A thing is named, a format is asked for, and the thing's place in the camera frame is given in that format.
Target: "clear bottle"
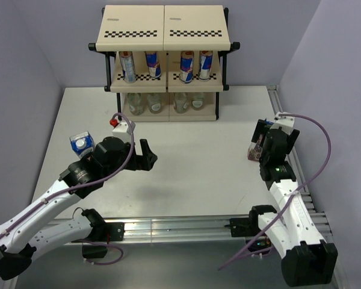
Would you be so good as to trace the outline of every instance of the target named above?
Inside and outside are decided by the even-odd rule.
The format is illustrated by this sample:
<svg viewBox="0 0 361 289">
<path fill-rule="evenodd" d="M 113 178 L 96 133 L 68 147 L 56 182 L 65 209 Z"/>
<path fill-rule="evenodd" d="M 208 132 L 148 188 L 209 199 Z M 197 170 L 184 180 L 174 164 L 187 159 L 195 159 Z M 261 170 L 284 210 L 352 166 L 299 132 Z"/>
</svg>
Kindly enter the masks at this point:
<svg viewBox="0 0 361 289">
<path fill-rule="evenodd" d="M 185 113 L 188 107 L 187 94 L 176 92 L 174 94 L 174 109 L 177 113 Z"/>
<path fill-rule="evenodd" d="M 151 113 L 157 114 L 162 111 L 162 96 L 159 93 L 148 93 L 147 102 Z"/>
<path fill-rule="evenodd" d="M 205 94 L 203 92 L 194 92 L 191 95 L 191 107 L 195 110 L 201 110 L 205 104 Z"/>
<path fill-rule="evenodd" d="M 143 113 L 143 99 L 140 93 L 128 93 L 127 94 L 128 100 L 128 107 L 130 108 L 130 112 L 135 115 L 139 116 Z"/>
</svg>

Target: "white cap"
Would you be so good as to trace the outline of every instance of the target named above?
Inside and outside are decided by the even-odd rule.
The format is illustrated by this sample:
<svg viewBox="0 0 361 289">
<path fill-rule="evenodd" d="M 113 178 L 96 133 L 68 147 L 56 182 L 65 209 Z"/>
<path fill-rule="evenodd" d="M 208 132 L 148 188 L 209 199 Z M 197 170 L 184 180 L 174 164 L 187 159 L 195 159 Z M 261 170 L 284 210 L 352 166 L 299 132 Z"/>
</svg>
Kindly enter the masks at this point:
<svg viewBox="0 0 361 289">
<path fill-rule="evenodd" d="M 77 140 L 75 144 L 78 147 L 78 149 L 83 149 L 85 148 L 86 142 L 84 138 L 81 138 L 80 140 Z"/>
</svg>

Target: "checkered pattern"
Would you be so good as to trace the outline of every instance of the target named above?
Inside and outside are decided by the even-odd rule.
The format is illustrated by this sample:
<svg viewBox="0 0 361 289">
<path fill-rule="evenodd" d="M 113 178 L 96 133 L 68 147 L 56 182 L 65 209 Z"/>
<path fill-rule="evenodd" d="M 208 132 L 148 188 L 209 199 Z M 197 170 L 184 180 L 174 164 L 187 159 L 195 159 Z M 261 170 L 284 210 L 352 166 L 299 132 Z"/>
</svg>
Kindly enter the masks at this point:
<svg viewBox="0 0 361 289">
<path fill-rule="evenodd" d="M 137 78 L 137 80 L 145 80 L 145 81 L 150 81 L 150 80 L 161 80 L 161 78 L 152 78 L 149 74 L 136 74 L 135 76 Z M 123 74 L 118 74 L 116 77 L 116 80 L 123 80 Z"/>
<path fill-rule="evenodd" d="M 178 73 L 173 73 L 173 79 L 174 80 L 177 80 L 179 79 L 179 74 Z M 195 74 L 193 75 L 193 80 L 196 79 L 196 80 L 199 80 L 199 76 L 198 74 Z M 214 80 L 217 80 L 217 74 L 216 73 L 213 73 L 212 75 L 210 75 L 210 79 L 214 79 Z"/>
<path fill-rule="evenodd" d="M 154 31 L 105 31 L 104 38 L 122 38 L 122 37 L 156 37 L 158 30 Z"/>
<path fill-rule="evenodd" d="M 183 36 L 183 37 L 222 37 L 222 30 L 214 31 L 214 30 L 204 30 L 204 31 L 194 31 L 194 30 L 170 30 L 170 36 Z"/>
</svg>

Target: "energy drink can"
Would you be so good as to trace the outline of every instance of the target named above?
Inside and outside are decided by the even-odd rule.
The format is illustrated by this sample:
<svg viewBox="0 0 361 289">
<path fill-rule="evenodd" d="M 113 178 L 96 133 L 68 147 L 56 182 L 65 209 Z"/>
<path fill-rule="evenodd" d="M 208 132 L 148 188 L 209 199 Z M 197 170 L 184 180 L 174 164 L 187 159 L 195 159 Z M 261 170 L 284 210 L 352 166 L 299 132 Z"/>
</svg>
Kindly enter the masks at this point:
<svg viewBox="0 0 361 289">
<path fill-rule="evenodd" d="M 79 158 L 95 149 L 95 142 L 88 131 L 70 137 L 71 148 Z"/>
<path fill-rule="evenodd" d="M 212 64 L 212 51 L 199 52 L 199 80 L 209 81 Z"/>
<path fill-rule="evenodd" d="M 179 79 L 184 83 L 193 80 L 194 51 L 182 51 L 180 53 Z"/>
<path fill-rule="evenodd" d="M 119 52 L 120 65 L 122 66 L 123 79 L 127 83 L 136 82 L 134 56 L 131 51 Z"/>
<path fill-rule="evenodd" d="M 149 67 L 149 73 L 151 78 L 161 77 L 161 65 L 159 63 L 158 53 L 156 51 L 145 51 L 146 63 Z"/>
</svg>

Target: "tabletop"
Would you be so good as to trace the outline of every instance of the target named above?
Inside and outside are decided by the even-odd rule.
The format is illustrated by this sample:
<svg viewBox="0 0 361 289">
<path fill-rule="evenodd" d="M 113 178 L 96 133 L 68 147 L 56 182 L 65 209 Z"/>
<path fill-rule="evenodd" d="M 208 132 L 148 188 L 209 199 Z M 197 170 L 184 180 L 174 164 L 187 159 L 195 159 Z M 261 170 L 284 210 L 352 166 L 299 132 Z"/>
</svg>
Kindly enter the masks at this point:
<svg viewBox="0 0 361 289">
<path fill-rule="evenodd" d="M 214 122 L 137 123 L 135 139 L 148 139 L 158 156 L 154 168 L 120 172 L 57 219 L 71 218 L 76 207 L 126 218 L 247 214 L 254 205 L 277 207 L 259 164 L 247 159 L 258 119 L 274 116 L 266 87 L 230 87 L 220 102 Z M 109 120 L 116 103 L 116 94 L 103 88 L 65 90 L 33 200 L 78 160 L 71 135 L 89 131 L 96 142 L 112 135 Z"/>
</svg>

